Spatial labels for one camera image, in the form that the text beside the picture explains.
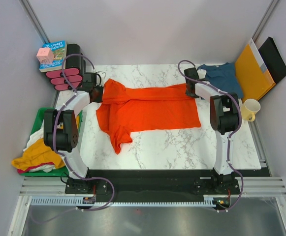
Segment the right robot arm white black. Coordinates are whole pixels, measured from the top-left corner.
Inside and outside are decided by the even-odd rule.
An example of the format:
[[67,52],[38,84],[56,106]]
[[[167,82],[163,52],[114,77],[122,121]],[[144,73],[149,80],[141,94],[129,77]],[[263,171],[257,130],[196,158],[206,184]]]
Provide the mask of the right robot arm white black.
[[185,69],[186,94],[202,98],[210,103],[210,125],[216,134],[216,161],[214,170],[218,175],[229,175],[234,171],[233,142],[235,133],[241,126],[238,96],[222,91],[208,81],[199,78],[195,67]]

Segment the orange t shirt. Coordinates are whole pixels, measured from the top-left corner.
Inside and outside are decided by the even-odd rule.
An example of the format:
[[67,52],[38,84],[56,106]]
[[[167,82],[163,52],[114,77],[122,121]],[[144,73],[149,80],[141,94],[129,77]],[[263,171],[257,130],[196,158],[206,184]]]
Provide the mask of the orange t shirt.
[[96,116],[116,154],[122,144],[132,143],[132,132],[201,127],[195,99],[186,95],[185,84],[127,88],[109,79]]

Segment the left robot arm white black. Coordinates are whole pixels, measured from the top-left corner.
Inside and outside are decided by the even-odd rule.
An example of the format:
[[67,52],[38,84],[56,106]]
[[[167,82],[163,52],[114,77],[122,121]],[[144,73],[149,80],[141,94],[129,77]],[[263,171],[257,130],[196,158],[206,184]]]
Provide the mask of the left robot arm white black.
[[77,115],[90,103],[102,102],[102,77],[98,72],[87,73],[82,82],[73,86],[72,97],[54,109],[44,113],[44,144],[59,155],[68,169],[69,177],[78,179],[76,188],[82,193],[93,189],[93,181],[87,178],[88,167],[78,150],[79,133]]

